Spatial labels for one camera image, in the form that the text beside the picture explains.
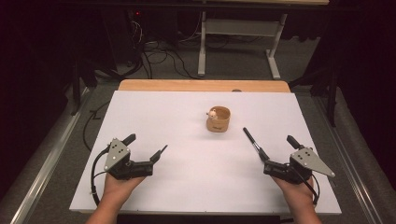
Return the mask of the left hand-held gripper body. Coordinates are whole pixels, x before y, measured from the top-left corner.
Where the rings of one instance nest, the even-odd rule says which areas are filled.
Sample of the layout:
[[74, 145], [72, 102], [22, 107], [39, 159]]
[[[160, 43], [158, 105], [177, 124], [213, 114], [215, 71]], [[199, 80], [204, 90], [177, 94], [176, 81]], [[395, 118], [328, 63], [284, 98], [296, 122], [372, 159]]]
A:
[[121, 140], [114, 138], [108, 146], [104, 170], [118, 180], [150, 176], [153, 174], [154, 162], [132, 161], [131, 150]]

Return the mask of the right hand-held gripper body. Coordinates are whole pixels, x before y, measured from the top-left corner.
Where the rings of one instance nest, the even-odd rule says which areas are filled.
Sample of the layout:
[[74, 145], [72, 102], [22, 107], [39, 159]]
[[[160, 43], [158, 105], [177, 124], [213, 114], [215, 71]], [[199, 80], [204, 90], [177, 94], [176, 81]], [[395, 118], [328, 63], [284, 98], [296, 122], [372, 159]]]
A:
[[288, 163], [266, 161], [263, 163], [266, 175], [285, 180], [291, 184], [301, 184], [308, 180], [312, 172], [335, 177], [335, 172], [313, 151], [304, 147], [290, 154]]

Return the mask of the black brush pen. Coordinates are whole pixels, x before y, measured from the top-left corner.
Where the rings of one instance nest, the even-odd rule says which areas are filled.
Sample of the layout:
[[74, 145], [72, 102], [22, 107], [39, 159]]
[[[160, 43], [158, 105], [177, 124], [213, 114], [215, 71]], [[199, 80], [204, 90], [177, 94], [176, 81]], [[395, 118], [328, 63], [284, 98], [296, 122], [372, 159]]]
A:
[[252, 135], [250, 134], [250, 132], [248, 131], [248, 129], [246, 127], [243, 128], [243, 132], [245, 133], [245, 135], [247, 136], [248, 140], [253, 145], [255, 150], [258, 153], [260, 153], [260, 146], [256, 143], [255, 139], [252, 137]]

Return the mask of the tan bear pen holder cup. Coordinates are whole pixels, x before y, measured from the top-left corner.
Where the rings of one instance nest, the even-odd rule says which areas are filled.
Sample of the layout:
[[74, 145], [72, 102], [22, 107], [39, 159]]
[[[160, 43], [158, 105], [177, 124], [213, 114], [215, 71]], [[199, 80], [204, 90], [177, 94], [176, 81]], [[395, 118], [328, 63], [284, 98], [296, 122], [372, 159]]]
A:
[[207, 113], [206, 128], [213, 133], [225, 133], [228, 130], [231, 111], [224, 106], [213, 106]]

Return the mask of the person's left hand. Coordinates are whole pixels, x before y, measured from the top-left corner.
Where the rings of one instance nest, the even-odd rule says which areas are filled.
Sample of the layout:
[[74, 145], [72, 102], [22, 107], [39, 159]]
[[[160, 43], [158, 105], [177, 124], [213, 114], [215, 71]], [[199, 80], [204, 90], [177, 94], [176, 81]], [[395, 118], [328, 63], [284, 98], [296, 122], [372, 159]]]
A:
[[112, 204], [124, 204], [131, 196], [133, 190], [144, 180], [144, 177], [118, 180], [112, 175], [106, 175], [102, 201]]

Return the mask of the person's right hand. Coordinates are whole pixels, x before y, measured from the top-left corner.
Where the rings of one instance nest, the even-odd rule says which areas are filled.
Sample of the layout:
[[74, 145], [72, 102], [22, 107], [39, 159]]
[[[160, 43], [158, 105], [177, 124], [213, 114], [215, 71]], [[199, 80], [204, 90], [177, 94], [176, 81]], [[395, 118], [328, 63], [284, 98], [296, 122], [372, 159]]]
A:
[[307, 208], [313, 205], [313, 193], [307, 185], [294, 185], [276, 177], [273, 180], [280, 187], [290, 208]]

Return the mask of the white table board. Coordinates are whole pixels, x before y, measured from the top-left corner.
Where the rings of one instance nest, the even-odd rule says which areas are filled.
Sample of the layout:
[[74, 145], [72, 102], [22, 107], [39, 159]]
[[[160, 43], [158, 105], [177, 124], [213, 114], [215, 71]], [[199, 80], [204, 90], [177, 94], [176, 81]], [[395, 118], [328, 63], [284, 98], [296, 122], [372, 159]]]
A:
[[[206, 128], [213, 106], [231, 111], [228, 130]], [[104, 169], [98, 154], [114, 138], [134, 133], [129, 146], [134, 161], [145, 161], [167, 145], [153, 174], [122, 207], [135, 214], [279, 215], [288, 213], [282, 192], [265, 175], [258, 153], [243, 132], [277, 162], [288, 161], [293, 136], [314, 145], [297, 98], [292, 93], [115, 91], [86, 169], [70, 204], [73, 211], [91, 212], [96, 205], [91, 168]]]

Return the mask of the black metal stand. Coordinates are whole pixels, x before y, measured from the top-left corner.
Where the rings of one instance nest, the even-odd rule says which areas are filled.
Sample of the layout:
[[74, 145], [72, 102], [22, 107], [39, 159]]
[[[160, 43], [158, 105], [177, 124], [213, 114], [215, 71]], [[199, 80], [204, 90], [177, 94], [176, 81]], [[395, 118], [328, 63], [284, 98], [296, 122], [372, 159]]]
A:
[[72, 116], [75, 116], [79, 111], [81, 105], [81, 92], [80, 82], [88, 88], [95, 88], [97, 86], [97, 80], [94, 74], [94, 68], [92, 61], [86, 58], [75, 59], [73, 65], [72, 75], [72, 93], [73, 93], [73, 109], [71, 112]]
[[297, 86], [310, 85], [312, 96], [327, 97], [326, 116], [330, 124], [334, 127], [334, 110], [336, 106], [336, 89], [338, 73], [332, 63], [324, 65], [315, 71], [305, 73], [303, 76], [294, 79], [288, 83], [289, 88]]

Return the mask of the black computer tower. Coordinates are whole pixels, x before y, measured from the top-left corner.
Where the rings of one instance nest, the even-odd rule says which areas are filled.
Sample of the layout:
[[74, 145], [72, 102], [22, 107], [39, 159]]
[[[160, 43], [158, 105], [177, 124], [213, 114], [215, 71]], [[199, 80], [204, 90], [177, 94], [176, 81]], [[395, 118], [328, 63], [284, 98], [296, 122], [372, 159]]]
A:
[[113, 61], [116, 66], [131, 67], [137, 63], [137, 47], [132, 41], [131, 20], [126, 9], [101, 10]]

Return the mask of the aluminium floor rail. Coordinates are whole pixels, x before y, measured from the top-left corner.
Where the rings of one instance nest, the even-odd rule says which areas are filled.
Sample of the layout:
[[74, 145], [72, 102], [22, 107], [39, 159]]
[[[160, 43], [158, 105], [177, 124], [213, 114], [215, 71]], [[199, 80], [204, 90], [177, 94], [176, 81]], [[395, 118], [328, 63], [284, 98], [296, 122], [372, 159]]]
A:
[[366, 220], [369, 222], [369, 224], [383, 224], [382, 218], [378, 214], [378, 211], [373, 203], [372, 197], [370, 196], [368, 189], [365, 187], [364, 183], [362, 182], [361, 176], [359, 175], [358, 170], [356, 169], [353, 163], [353, 160], [348, 155], [347, 149], [344, 143], [342, 142], [339, 133], [328, 120], [326, 105], [323, 103], [321, 99], [317, 97], [314, 97], [313, 101], [320, 115], [322, 116], [322, 119], [326, 123], [326, 127], [329, 130], [332, 140], [336, 145], [336, 150], [343, 165], [343, 169], [346, 173], [349, 184], [351, 185], [353, 192], [365, 215]]
[[50, 178], [64, 152], [67, 141], [73, 132], [81, 115], [80, 109], [89, 101], [92, 88], [85, 87], [78, 94], [80, 102], [71, 100], [49, 134], [34, 153], [33, 157], [22, 169], [22, 173], [12, 185], [11, 201], [18, 208], [12, 213], [12, 219], [6, 224], [26, 224], [35, 210]]

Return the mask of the white metal desk frame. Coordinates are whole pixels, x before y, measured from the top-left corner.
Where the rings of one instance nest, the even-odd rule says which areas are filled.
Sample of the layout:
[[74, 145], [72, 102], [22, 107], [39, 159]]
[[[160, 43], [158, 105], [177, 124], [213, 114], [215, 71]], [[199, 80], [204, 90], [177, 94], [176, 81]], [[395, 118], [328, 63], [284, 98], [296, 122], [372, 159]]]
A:
[[[329, 0], [202, 0], [205, 5], [209, 3], [236, 3], [242, 6], [256, 4], [261, 6], [275, 7], [305, 7], [305, 6], [327, 6]], [[265, 50], [266, 61], [268, 62], [273, 79], [281, 79], [279, 74], [275, 53], [283, 33], [288, 13], [281, 13], [278, 20], [237, 20], [237, 19], [208, 19], [206, 12], [201, 12], [201, 43], [198, 59], [197, 74], [199, 77], [205, 75], [206, 63], [206, 37], [208, 35], [242, 35], [256, 37], [271, 37], [273, 44]]]

